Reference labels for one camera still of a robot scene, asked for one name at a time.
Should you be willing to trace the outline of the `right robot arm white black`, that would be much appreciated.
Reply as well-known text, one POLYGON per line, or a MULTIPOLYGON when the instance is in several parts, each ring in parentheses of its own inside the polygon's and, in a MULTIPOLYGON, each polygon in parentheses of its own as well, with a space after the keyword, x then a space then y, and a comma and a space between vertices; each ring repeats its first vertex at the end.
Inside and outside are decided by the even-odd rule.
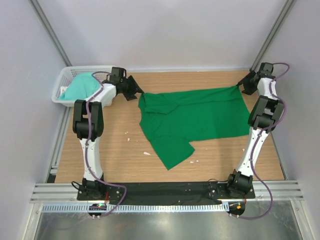
POLYGON ((286 114, 286 104, 276 92, 277 79, 290 69, 287 63, 286 70, 278 76, 273 75, 274 66, 278 62, 263 62, 259 70, 251 70, 237 86, 243 86, 242 93, 252 95, 258 92, 258 99, 249 114, 249 139, 244 150, 242 160, 237 168, 229 175, 225 192, 231 198, 244 198, 253 191, 253 178, 257 176, 255 165, 262 146, 276 126, 286 114))

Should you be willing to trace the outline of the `green t shirt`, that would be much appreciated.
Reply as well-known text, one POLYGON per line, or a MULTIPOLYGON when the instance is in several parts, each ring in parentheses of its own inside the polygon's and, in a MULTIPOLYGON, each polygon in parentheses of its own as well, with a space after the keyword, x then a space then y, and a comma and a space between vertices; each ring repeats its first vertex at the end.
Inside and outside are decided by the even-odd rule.
POLYGON ((167 170, 195 151, 191 142, 249 133, 249 110, 237 86, 143 93, 140 127, 167 170))

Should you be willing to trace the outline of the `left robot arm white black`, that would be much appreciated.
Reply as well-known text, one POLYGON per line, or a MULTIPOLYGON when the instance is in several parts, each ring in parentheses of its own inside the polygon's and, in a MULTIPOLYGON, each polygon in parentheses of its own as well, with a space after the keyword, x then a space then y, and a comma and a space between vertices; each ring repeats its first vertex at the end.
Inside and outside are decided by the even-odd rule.
POLYGON ((96 71, 91 74, 99 88, 85 99, 77 99, 73 106, 72 130, 81 144, 84 175, 82 183, 76 188, 80 201, 103 200, 110 190, 122 191, 116 195, 123 200, 127 193, 124 185, 108 183, 100 163, 100 137, 104 131, 103 107, 111 105, 118 94, 123 94, 127 101, 137 99, 136 94, 143 94, 135 79, 127 76, 122 67, 111 68, 111 72, 96 71))

